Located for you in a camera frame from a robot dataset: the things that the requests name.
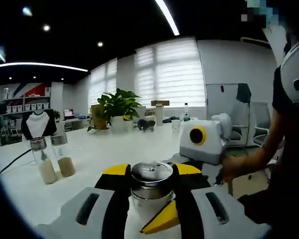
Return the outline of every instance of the hand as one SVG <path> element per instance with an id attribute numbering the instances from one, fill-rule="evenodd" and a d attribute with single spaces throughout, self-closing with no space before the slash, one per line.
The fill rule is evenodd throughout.
<path id="1" fill-rule="evenodd" d="M 230 182 L 242 175 L 242 164 L 245 157 L 226 156 L 223 159 L 223 181 Z"/>

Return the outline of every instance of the black round opening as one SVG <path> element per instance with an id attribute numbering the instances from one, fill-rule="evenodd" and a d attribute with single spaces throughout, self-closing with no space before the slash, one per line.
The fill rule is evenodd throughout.
<path id="1" fill-rule="evenodd" d="M 203 133 L 202 131 L 200 131 L 199 129 L 197 128 L 194 128 L 191 130 L 191 132 L 189 133 L 189 137 L 190 137 L 190 140 L 193 142 L 193 143 L 201 143 L 203 141 Z"/>

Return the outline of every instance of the canister lid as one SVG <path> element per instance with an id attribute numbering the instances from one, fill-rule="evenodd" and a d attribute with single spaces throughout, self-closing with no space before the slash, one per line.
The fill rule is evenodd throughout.
<path id="1" fill-rule="evenodd" d="M 59 134 L 55 136 L 51 136 L 51 144 L 53 146 L 59 146 L 68 143 L 68 139 L 66 137 L 66 134 Z"/>
<path id="2" fill-rule="evenodd" d="M 132 168 L 132 176 L 141 183 L 159 183 L 173 174 L 173 168 L 166 163 L 138 163 Z"/>
<path id="3" fill-rule="evenodd" d="M 30 140 L 32 151 L 40 151 L 46 149 L 46 141 L 44 137 L 37 137 Z"/>

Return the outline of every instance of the person's arm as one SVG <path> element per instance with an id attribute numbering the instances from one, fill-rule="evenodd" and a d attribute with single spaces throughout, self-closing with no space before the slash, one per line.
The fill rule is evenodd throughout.
<path id="1" fill-rule="evenodd" d="M 275 155 L 279 143 L 284 138 L 285 128 L 285 117 L 274 109 L 269 134 L 267 135 L 263 146 L 253 155 L 239 158 L 233 156 L 226 157 L 223 160 L 223 180 L 228 182 L 236 177 L 264 169 L 267 163 Z"/>

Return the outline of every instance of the window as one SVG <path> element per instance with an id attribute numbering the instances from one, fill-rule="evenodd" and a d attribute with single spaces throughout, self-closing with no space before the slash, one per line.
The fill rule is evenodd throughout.
<path id="1" fill-rule="evenodd" d="M 88 95 L 89 108 L 98 104 L 98 98 L 104 92 L 116 92 L 117 58 L 91 71 Z"/>
<path id="2" fill-rule="evenodd" d="M 137 50 L 136 93 L 150 107 L 169 100 L 169 107 L 205 106 L 205 83 L 197 43 L 193 38 L 163 42 Z"/>

